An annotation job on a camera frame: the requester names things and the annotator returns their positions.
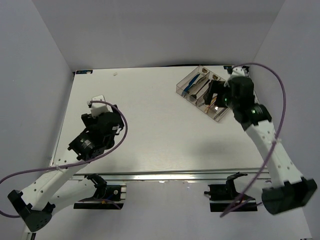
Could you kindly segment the black steak knife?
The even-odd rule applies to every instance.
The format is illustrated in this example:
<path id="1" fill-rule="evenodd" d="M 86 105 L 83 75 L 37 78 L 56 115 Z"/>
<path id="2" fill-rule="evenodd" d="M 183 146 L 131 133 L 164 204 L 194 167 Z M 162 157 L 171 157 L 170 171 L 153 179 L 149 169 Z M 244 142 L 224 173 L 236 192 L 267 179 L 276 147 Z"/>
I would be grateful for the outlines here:
<path id="1" fill-rule="evenodd" d="M 196 83 L 194 83 L 191 87 L 190 87 L 190 91 L 197 88 L 204 80 L 206 80 L 207 77 L 206 76 L 203 76 L 201 77 Z"/>

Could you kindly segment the orange chopstick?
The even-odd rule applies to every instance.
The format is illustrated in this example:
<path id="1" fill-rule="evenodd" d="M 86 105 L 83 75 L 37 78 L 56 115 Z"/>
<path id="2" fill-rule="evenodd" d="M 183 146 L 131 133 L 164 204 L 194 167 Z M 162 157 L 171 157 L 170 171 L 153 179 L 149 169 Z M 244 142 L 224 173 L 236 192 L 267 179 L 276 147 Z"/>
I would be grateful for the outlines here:
<path id="1" fill-rule="evenodd" d="M 208 105 L 206 106 L 206 109 L 205 109 L 204 112 L 207 113 L 207 112 L 210 110 L 210 108 L 215 105 L 215 102 L 216 102 L 216 97 L 214 97 L 214 98 L 211 100 L 210 104 L 208 104 Z"/>

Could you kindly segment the black spoon long handle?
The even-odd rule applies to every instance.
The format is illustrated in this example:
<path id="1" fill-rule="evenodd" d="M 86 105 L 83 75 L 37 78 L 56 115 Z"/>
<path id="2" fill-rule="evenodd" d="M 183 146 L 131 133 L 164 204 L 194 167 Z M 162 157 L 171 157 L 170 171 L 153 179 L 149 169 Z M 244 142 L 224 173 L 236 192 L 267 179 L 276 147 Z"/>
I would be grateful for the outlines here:
<path id="1" fill-rule="evenodd" d="M 194 94 L 189 96 L 189 101 L 194 102 L 197 100 L 197 95 L 199 94 L 199 92 L 210 82 L 210 80 L 208 79 L 205 84 Z"/>

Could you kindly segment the blue knife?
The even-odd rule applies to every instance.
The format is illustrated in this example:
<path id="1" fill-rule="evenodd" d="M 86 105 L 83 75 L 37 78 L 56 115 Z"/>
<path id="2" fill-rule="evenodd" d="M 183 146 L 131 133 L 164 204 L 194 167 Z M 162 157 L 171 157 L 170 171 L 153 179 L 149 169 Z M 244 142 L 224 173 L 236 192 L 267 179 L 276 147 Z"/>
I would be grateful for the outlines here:
<path id="1" fill-rule="evenodd" d="M 200 76 L 200 74 L 198 73 L 198 74 L 196 74 L 190 81 L 189 81 L 189 83 L 188 83 L 188 85 L 184 88 L 184 92 L 187 92 L 189 89 L 190 89 L 190 87 L 194 84 L 194 82 L 197 80 L 197 78 Z"/>

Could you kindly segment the green handled fork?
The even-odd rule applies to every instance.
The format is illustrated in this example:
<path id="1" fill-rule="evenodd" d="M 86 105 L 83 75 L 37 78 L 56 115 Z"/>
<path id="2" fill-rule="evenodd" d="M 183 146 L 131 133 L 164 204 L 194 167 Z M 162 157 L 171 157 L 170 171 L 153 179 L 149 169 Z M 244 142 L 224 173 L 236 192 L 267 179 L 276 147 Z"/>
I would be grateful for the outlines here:
<path id="1" fill-rule="evenodd" d="M 220 110 L 219 112 L 217 112 L 216 115 L 214 116 L 214 119 L 221 117 L 227 110 L 228 110 L 228 108 L 225 107 L 222 110 Z"/>

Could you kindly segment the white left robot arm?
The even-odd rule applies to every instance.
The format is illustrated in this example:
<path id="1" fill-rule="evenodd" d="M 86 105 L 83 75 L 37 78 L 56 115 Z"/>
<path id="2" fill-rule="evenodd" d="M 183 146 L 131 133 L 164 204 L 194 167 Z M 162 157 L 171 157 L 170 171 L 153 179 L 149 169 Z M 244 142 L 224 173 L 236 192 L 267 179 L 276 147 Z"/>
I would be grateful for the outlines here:
<path id="1" fill-rule="evenodd" d="M 97 116 L 85 113 L 81 120 L 84 130 L 68 145 L 56 169 L 47 171 L 22 190 L 12 190 L 7 196 L 32 233 L 47 225 L 54 214 L 83 199 L 120 200 L 120 186 L 108 186 L 96 173 L 87 175 L 68 190 L 61 190 L 90 160 L 111 149 L 115 136 L 125 126 L 121 115 L 112 111 Z"/>

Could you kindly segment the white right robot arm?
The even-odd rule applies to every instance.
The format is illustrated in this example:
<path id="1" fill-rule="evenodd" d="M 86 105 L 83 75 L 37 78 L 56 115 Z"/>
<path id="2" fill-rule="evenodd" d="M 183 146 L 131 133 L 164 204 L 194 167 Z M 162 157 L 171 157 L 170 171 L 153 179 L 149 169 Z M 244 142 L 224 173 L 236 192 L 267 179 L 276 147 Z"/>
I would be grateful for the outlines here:
<path id="1" fill-rule="evenodd" d="M 263 158 L 262 169 L 267 168 L 271 180 L 269 187 L 254 184 L 255 176 L 245 183 L 245 174 L 239 172 L 228 177 L 226 195 L 233 199 L 222 216 L 244 205 L 245 195 L 262 202 L 265 209 L 277 215 L 304 207 L 318 186 L 314 179 L 306 179 L 297 169 L 275 130 L 267 108 L 255 101 L 254 83 L 249 77 L 236 76 L 228 81 L 212 80 L 204 95 L 205 104 L 216 96 L 215 106 L 232 110 L 235 120 L 251 138 Z"/>

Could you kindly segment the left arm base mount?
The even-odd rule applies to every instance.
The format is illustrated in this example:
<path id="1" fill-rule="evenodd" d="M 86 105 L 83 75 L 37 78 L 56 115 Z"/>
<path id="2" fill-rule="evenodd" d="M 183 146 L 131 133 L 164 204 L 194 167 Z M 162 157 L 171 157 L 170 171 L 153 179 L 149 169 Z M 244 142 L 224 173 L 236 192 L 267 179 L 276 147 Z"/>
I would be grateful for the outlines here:
<path id="1" fill-rule="evenodd" d="M 93 183 L 94 193 L 76 203 L 76 210 L 121 210 L 127 194 L 124 183 L 108 183 L 98 174 L 86 175 L 84 180 Z"/>

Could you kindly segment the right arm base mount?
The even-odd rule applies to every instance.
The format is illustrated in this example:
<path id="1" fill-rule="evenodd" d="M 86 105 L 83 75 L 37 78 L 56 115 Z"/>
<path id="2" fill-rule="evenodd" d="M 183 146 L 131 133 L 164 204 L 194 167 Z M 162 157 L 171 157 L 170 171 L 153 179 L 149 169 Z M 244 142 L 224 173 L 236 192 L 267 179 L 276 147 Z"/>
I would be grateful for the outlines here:
<path id="1" fill-rule="evenodd" d="M 233 202 L 233 200 L 240 194 L 242 190 L 236 188 L 235 180 L 244 180 L 244 187 L 247 185 L 247 181 L 251 180 L 247 173 L 237 172 L 227 177 L 225 183 L 214 183 L 208 185 L 208 190 L 204 191 L 204 195 L 209 198 L 210 212 L 222 213 L 227 206 Z M 250 196 L 244 195 L 238 200 L 234 207 L 249 200 Z M 254 198 L 252 198 L 246 205 L 241 206 L 234 212 L 257 212 L 258 204 Z"/>

